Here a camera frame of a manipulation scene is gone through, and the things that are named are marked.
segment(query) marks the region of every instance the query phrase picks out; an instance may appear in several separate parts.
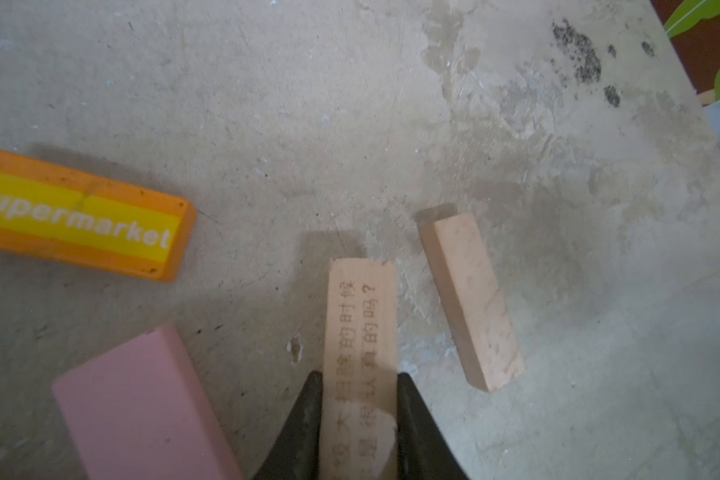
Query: dirty floor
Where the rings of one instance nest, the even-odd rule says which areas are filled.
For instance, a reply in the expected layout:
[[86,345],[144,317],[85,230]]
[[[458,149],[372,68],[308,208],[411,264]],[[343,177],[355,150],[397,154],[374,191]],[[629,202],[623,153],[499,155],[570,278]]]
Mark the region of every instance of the dirty floor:
[[[397,263],[400,369],[472,478],[720,478],[720,149],[648,0],[0,0],[0,148],[201,212],[167,285],[0,253],[10,478],[84,478],[50,382],[168,322],[250,476],[331,256]],[[433,207],[477,216],[528,364],[491,396]]]

